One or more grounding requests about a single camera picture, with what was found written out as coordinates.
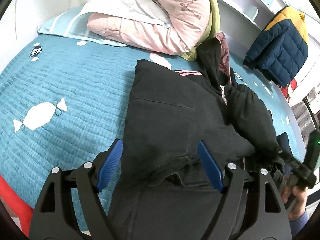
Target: dark red fabric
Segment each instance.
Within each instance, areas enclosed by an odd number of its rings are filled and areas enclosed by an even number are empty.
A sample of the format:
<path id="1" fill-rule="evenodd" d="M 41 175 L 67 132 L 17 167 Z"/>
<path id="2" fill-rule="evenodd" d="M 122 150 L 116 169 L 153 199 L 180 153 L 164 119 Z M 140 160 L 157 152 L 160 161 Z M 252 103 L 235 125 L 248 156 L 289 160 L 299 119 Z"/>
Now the dark red fabric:
<path id="1" fill-rule="evenodd" d="M 19 217 L 23 233 L 29 236 L 29 229 L 33 209 L 27 205 L 7 184 L 7 182 L 0 175 L 0 197 L 12 209 L 12 211 Z"/>
<path id="2" fill-rule="evenodd" d="M 229 78 L 229 84 L 231 84 L 230 75 L 230 58 L 229 58 L 229 46 L 224 33 L 216 33 L 215 37 L 221 44 L 221 61 L 219 64 L 219 70 L 225 73 Z"/>

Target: red object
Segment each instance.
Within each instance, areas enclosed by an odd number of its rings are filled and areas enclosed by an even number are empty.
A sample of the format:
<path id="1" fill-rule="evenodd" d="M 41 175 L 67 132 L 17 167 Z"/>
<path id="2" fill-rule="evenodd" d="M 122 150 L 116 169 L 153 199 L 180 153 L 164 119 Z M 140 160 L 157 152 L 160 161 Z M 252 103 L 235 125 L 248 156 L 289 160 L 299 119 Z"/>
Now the red object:
<path id="1" fill-rule="evenodd" d="M 291 87 L 291 91 L 293 92 L 297 88 L 297 81 L 295 79 L 292 79 L 292 81 L 290 82 L 289 86 Z M 284 97 L 288 101 L 289 101 L 290 96 L 291 96 L 291 94 L 288 92 L 289 86 L 287 86 L 286 88 L 280 87 L 282 94 L 284 95 Z"/>
<path id="2" fill-rule="evenodd" d="M 33 209 L 27 205 L 7 184 L 7 182 L 0 175 L 0 196 L 12 211 L 19 217 L 22 232 L 29 236 L 29 229 Z"/>

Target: green blanket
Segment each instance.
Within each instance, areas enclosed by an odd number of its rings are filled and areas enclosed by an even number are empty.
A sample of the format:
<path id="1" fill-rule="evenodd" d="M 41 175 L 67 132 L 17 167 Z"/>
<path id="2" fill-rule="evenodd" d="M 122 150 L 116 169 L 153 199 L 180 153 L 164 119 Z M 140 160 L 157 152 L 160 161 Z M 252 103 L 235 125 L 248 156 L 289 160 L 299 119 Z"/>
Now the green blanket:
<path id="1" fill-rule="evenodd" d="M 219 14 L 217 0 L 210 0 L 210 6 L 211 6 L 211 10 L 210 10 L 208 25 L 205 28 L 204 33 L 202 34 L 202 37 L 200 38 L 198 43 L 191 49 L 191 51 L 180 55 L 180 57 L 183 57 L 188 61 L 196 60 L 197 58 L 196 48 L 205 40 L 213 38 L 215 33 L 217 33 L 220 29 L 220 14 Z"/>

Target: blue sleeve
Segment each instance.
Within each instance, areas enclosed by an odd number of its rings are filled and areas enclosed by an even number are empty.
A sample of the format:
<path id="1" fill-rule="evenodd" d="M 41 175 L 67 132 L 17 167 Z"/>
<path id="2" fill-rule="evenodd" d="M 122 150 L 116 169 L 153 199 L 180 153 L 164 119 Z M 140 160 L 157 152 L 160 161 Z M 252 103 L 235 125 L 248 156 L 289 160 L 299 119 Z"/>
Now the blue sleeve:
<path id="1" fill-rule="evenodd" d="M 294 238 L 300 232 L 300 230 L 306 225 L 307 222 L 308 222 L 307 211 L 305 211 L 305 213 L 301 217 L 299 217 L 297 220 L 290 222 L 292 238 Z"/>

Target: white headboard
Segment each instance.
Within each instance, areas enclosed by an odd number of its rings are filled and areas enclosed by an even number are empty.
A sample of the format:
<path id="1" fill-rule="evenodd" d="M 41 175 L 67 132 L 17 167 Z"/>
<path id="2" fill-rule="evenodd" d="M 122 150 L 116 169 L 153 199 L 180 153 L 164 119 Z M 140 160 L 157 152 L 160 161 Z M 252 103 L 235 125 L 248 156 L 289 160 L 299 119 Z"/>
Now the white headboard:
<path id="1" fill-rule="evenodd" d="M 38 25 L 88 1 L 13 0 L 0 20 L 0 72 L 12 59 L 11 54 L 15 56 L 37 36 Z"/>

